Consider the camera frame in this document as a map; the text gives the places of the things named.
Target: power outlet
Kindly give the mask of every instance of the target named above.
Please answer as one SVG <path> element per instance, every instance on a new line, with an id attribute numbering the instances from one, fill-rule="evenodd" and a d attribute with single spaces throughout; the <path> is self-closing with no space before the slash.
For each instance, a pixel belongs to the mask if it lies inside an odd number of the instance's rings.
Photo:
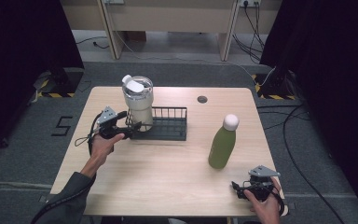
<path id="1" fill-rule="evenodd" d="M 243 7 L 243 3 L 247 1 L 248 2 L 248 7 L 256 7 L 256 4 L 258 3 L 258 6 L 260 7 L 261 5 L 261 0 L 241 0 L 240 2 L 240 7 Z"/>

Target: white lid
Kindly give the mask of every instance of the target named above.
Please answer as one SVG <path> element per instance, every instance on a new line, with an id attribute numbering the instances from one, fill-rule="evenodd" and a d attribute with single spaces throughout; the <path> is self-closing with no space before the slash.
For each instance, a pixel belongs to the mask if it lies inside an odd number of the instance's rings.
<path id="1" fill-rule="evenodd" d="M 124 83 L 124 86 L 130 91 L 141 92 L 145 88 L 141 83 L 134 81 L 130 75 L 124 76 L 122 82 Z"/>
<path id="2" fill-rule="evenodd" d="M 223 127 L 228 131 L 237 130 L 239 124 L 240 120 L 233 114 L 226 115 L 225 120 L 223 121 Z"/>

